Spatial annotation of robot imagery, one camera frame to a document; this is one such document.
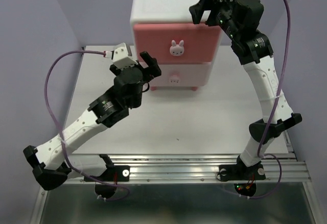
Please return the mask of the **light pink drawer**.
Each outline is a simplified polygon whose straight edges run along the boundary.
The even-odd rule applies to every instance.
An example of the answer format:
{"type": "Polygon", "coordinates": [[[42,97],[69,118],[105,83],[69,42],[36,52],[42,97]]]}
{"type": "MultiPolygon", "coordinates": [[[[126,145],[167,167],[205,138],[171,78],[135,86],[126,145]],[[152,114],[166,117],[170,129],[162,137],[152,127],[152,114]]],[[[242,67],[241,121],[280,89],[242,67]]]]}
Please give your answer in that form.
{"type": "Polygon", "coordinates": [[[162,64],[161,76],[150,82],[150,87],[201,87],[207,84],[212,63],[162,64]]]}

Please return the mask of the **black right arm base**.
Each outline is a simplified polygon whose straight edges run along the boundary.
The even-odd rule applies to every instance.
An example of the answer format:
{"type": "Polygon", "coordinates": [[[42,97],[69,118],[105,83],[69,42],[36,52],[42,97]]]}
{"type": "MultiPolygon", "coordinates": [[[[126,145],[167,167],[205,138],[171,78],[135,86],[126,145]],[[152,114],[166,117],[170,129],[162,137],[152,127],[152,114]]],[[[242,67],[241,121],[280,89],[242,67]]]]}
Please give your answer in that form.
{"type": "Polygon", "coordinates": [[[265,171],[261,163],[251,167],[239,164],[225,164],[219,166],[216,178],[221,182],[256,180],[262,181],[266,179],[265,171]]]}

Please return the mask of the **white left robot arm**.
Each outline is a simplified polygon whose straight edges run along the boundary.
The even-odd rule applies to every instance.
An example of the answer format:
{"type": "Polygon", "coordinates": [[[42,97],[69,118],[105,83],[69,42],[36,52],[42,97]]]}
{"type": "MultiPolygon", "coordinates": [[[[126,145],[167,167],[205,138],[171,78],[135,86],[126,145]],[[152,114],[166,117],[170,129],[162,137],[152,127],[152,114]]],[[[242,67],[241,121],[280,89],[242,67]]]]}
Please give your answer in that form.
{"type": "Polygon", "coordinates": [[[147,67],[132,58],[123,48],[116,51],[87,51],[112,61],[110,71],[115,75],[113,86],[99,96],[66,129],[63,129],[53,111],[48,109],[58,129],[58,135],[39,146],[27,146],[23,154],[32,167],[35,180],[44,190],[53,190],[66,180],[78,176],[104,184],[113,176],[113,164],[108,156],[99,155],[95,161],[88,160],[78,169],[69,160],[75,150],[97,134],[126,118],[131,109],[141,106],[143,86],[161,76],[156,58],[147,52],[140,57],[147,67]]]}

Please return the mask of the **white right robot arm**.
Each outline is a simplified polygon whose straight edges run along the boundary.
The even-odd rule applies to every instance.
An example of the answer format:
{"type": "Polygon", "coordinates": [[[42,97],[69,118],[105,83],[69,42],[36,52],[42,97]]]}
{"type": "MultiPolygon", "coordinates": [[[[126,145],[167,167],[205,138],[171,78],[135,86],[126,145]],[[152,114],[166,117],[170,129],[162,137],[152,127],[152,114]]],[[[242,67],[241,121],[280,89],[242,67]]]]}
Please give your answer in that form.
{"type": "Polygon", "coordinates": [[[285,130],[299,124],[302,116],[293,112],[276,74],[273,49],[268,37],[258,30],[264,6],[260,0],[199,0],[190,6],[193,24],[219,26],[231,40],[231,49],[249,75],[262,110],[262,119],[249,125],[250,139],[235,165],[241,178],[253,173],[270,143],[285,130]]]}

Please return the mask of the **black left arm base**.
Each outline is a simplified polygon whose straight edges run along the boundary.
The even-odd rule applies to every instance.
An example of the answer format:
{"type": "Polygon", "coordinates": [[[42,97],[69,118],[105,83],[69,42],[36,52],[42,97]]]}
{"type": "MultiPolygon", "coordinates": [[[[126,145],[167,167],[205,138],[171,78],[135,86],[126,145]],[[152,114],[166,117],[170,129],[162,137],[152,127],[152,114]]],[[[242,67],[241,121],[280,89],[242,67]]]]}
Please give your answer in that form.
{"type": "Polygon", "coordinates": [[[105,169],[99,176],[91,177],[102,182],[129,182],[130,166],[129,165],[114,165],[105,169]]]}

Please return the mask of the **aluminium mounting rail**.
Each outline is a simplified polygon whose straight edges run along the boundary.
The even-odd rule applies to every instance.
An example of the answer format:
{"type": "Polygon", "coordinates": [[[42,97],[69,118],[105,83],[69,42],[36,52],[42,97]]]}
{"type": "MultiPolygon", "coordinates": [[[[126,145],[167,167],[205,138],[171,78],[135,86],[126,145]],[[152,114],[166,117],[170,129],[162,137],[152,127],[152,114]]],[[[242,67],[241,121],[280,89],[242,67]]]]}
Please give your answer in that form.
{"type": "MultiPolygon", "coordinates": [[[[236,154],[148,154],[111,155],[111,165],[129,165],[129,182],[118,184],[214,184],[220,165],[236,164],[236,154]]],[[[268,156],[262,160],[266,179],[259,182],[309,182],[311,177],[305,162],[297,161],[293,153],[278,154],[278,160],[268,156]]]]}

